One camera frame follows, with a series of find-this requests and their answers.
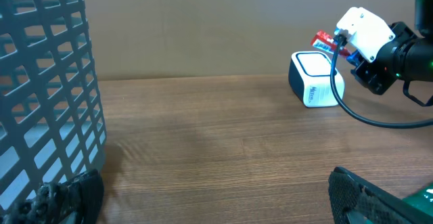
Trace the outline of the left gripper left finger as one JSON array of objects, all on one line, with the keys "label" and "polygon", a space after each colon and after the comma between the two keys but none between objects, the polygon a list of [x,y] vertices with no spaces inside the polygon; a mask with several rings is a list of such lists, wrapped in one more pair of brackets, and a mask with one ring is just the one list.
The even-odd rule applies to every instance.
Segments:
[{"label": "left gripper left finger", "polygon": [[104,200],[98,170],[80,173],[64,183],[44,183],[31,200],[15,203],[2,223],[97,223]]}]

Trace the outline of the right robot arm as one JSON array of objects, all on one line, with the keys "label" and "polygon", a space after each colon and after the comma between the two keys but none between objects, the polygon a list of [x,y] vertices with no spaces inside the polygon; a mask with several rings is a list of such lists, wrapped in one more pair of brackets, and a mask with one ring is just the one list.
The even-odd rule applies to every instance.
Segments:
[{"label": "right robot arm", "polygon": [[422,107],[432,105],[432,99],[423,103],[409,93],[412,81],[432,81],[432,0],[415,0],[415,29],[418,37],[404,22],[390,26],[396,35],[378,51],[378,57],[369,63],[359,51],[346,60],[355,66],[351,74],[375,95],[383,95],[391,85],[401,80],[403,94]]}]

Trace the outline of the red toothpaste tube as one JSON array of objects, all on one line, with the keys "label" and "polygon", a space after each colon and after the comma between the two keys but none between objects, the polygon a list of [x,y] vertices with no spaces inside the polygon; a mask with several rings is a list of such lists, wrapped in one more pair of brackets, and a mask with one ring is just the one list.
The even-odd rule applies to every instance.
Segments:
[{"label": "red toothpaste tube", "polygon": [[333,53],[337,48],[337,43],[331,35],[323,30],[319,30],[311,40],[311,46],[328,53]]}]

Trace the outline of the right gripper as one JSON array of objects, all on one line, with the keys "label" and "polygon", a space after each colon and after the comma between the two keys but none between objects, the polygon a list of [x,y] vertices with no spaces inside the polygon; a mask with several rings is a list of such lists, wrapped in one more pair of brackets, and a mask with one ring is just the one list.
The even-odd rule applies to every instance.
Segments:
[{"label": "right gripper", "polygon": [[413,80],[407,58],[418,36],[404,22],[395,22],[389,27],[394,38],[380,48],[373,62],[368,62],[359,51],[346,59],[354,66],[350,73],[376,95],[384,94],[397,80]]}]

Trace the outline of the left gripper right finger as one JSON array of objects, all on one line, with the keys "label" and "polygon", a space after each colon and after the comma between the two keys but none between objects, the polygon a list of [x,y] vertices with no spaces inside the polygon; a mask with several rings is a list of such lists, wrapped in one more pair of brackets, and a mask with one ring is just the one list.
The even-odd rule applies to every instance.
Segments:
[{"label": "left gripper right finger", "polygon": [[330,174],[329,201],[335,223],[431,223],[432,217],[353,172]]}]

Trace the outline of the green 3M gloves package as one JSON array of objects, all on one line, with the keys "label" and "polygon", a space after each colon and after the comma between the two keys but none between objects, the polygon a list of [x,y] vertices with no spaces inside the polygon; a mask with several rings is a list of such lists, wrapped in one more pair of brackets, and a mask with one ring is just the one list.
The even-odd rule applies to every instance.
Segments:
[{"label": "green 3M gloves package", "polygon": [[410,206],[433,216],[433,185],[430,183],[412,193],[411,195],[403,198],[403,201]]}]

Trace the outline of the grey plastic shopping basket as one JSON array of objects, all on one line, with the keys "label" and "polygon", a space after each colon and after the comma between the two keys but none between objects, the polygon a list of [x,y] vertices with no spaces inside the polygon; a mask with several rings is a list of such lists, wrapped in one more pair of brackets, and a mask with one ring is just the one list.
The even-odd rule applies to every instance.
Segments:
[{"label": "grey plastic shopping basket", "polygon": [[106,137],[85,0],[1,0],[1,211],[101,170]]}]

